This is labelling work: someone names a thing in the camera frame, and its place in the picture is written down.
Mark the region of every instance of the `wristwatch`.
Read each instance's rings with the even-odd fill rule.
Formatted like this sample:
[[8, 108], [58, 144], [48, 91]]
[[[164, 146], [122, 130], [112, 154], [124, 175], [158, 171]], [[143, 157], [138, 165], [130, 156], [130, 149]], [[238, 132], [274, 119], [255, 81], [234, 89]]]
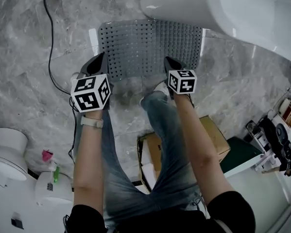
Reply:
[[96, 120], [82, 116], [81, 125], [88, 125], [100, 129], [103, 127], [103, 120]]

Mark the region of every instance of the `hand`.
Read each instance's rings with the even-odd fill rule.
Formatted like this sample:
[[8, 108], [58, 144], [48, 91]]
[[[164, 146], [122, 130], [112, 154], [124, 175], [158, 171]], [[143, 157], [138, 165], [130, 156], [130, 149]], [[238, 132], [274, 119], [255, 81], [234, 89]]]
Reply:
[[90, 118], [90, 119], [96, 119], [96, 120], [101, 120], [102, 119], [102, 110], [98, 111], [89, 111], [86, 112], [85, 117]]

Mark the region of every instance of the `cardboard box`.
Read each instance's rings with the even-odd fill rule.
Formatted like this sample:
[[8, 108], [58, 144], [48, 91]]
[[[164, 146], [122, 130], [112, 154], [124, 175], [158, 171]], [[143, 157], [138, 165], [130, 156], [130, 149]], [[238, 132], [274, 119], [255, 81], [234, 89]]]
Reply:
[[[201, 118], [200, 121], [209, 134], [221, 162], [230, 151], [229, 144], [210, 117], [205, 116]], [[137, 140], [137, 151], [141, 171], [140, 180], [147, 188], [148, 192], [150, 192], [153, 189], [161, 171], [160, 138], [155, 133], [150, 133], [139, 137]]]

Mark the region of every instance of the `gray marble floor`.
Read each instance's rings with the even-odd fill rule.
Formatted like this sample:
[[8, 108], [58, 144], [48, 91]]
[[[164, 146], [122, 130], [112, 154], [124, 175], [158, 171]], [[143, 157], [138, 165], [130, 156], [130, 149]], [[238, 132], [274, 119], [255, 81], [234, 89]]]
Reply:
[[[51, 68], [69, 87], [72, 73], [93, 56], [88, 31], [108, 21], [145, 18], [139, 0], [47, 0], [54, 20]], [[54, 152], [61, 171], [72, 177], [68, 150], [74, 120], [69, 97], [56, 90], [47, 70], [50, 22], [42, 0], [0, 0], [0, 127], [29, 138], [29, 168], [46, 169], [42, 150]], [[291, 64], [262, 48], [206, 30], [193, 96], [199, 116], [210, 115], [226, 138], [271, 110], [291, 85]], [[151, 131], [139, 99], [164, 76], [135, 77], [115, 84], [110, 114], [120, 163], [136, 179], [137, 136]]]

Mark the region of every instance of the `jeans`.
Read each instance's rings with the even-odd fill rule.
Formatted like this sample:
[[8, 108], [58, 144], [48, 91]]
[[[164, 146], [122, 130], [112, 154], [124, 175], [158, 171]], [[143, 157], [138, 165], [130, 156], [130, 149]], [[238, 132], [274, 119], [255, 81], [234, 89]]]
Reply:
[[[162, 140], [162, 168], [149, 195], [137, 190], [122, 170], [115, 152], [112, 124], [108, 111], [103, 112], [102, 155], [104, 168], [104, 221], [114, 227], [122, 220], [150, 212], [186, 207], [199, 194], [191, 165], [185, 155], [185, 143], [177, 110], [167, 103], [167, 96], [154, 91], [141, 102], [151, 126]], [[80, 141], [82, 125], [78, 120], [74, 155]]]

